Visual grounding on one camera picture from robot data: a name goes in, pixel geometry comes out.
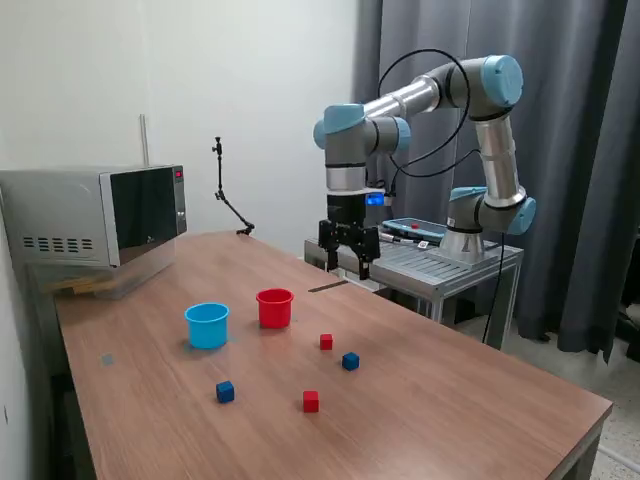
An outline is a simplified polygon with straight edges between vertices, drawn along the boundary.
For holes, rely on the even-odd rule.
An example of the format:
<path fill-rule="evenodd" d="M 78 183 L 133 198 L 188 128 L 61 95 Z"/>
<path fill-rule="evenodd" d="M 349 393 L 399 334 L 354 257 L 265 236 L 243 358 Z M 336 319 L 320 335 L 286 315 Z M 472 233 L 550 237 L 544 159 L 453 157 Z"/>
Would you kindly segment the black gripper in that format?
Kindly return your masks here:
<path fill-rule="evenodd" d="M 341 234 L 350 234 L 350 248 L 358 259 L 360 280 L 370 277 L 370 264 L 380 257 L 379 232 L 364 227 L 366 195 L 328 195 L 327 219 L 319 222 L 318 245 L 326 252 L 326 270 L 338 266 Z"/>

